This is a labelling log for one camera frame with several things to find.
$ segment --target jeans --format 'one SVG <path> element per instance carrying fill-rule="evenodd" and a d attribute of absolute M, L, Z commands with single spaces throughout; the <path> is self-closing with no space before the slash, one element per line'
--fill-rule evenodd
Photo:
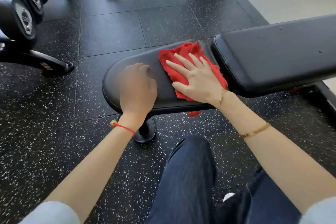
<path fill-rule="evenodd" d="M 300 213 L 260 168 L 246 190 L 217 206 L 216 162 L 209 142 L 190 135 L 175 147 L 163 171 L 148 224 L 296 224 Z"/>

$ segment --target sleeve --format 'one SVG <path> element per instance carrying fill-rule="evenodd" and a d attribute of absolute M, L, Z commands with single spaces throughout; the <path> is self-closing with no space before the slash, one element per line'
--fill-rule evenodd
<path fill-rule="evenodd" d="M 309 207 L 299 224 L 335 224 L 336 197 L 324 199 Z"/>
<path fill-rule="evenodd" d="M 66 204 L 43 202 L 19 224 L 80 224 L 77 214 Z"/>

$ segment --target red cloth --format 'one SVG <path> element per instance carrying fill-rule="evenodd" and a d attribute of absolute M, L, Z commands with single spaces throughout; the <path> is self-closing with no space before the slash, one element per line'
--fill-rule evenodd
<path fill-rule="evenodd" d="M 186 58 L 187 60 L 191 61 L 192 64 L 194 64 L 194 62 L 192 61 L 191 57 L 189 56 L 189 53 L 192 53 L 196 56 L 196 58 L 198 58 L 200 60 L 200 57 L 203 57 L 209 64 L 209 66 L 212 69 L 212 72 L 215 74 L 216 78 L 218 79 L 218 81 L 221 83 L 223 88 L 227 88 L 228 87 L 228 83 L 226 82 L 226 80 L 224 79 L 224 77 L 222 76 L 221 72 L 219 71 L 219 67 L 214 65 L 203 53 L 202 48 L 198 45 L 197 42 L 195 43 L 185 43 L 182 44 L 174 49 L 168 49 L 168 50 L 161 50 L 159 51 L 159 60 L 161 62 L 161 65 L 163 66 L 163 69 L 168 73 L 170 79 L 173 82 L 181 82 L 184 85 L 189 85 L 188 80 L 181 75 L 180 73 L 176 72 L 174 69 L 172 69 L 171 67 L 169 67 L 166 64 L 166 60 L 169 60 L 171 62 L 174 62 L 176 64 L 179 64 L 181 66 L 182 63 L 174 56 L 174 54 L 177 53 L 180 56 Z M 183 95 L 182 93 L 178 92 L 177 90 L 175 90 L 177 98 L 182 98 L 182 99 L 186 99 L 189 101 L 194 101 L 191 98 L 188 98 L 187 96 Z"/>

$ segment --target person's right arm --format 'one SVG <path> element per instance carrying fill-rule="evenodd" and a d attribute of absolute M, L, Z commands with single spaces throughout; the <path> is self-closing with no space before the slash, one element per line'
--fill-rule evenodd
<path fill-rule="evenodd" d="M 167 64 L 185 76 L 189 85 L 173 86 L 187 97 L 219 109 L 241 135 L 256 131 L 266 122 L 249 109 L 234 93 L 224 92 L 208 63 L 191 55 L 194 64 L 176 56 L 185 66 Z M 273 127 L 246 137 L 245 141 L 261 166 L 304 214 L 313 204 L 336 196 L 336 179 L 296 144 Z"/>

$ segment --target hand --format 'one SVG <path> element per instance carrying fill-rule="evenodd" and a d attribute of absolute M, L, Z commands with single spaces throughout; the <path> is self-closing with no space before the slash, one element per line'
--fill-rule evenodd
<path fill-rule="evenodd" d="M 182 74 L 189 82 L 188 86 L 180 82 L 173 82 L 173 87 L 195 101 L 208 103 L 218 108 L 223 87 L 203 57 L 201 57 L 201 62 L 193 54 L 189 53 L 189 56 L 195 65 L 177 53 L 175 53 L 175 57 L 185 67 L 166 60 L 168 66 Z"/>
<path fill-rule="evenodd" d="M 158 95 L 156 82 L 147 76 L 147 69 L 148 65 L 137 63 L 126 67 L 118 78 L 123 111 L 119 123 L 133 126 L 131 129 L 134 131 L 143 124 Z"/>

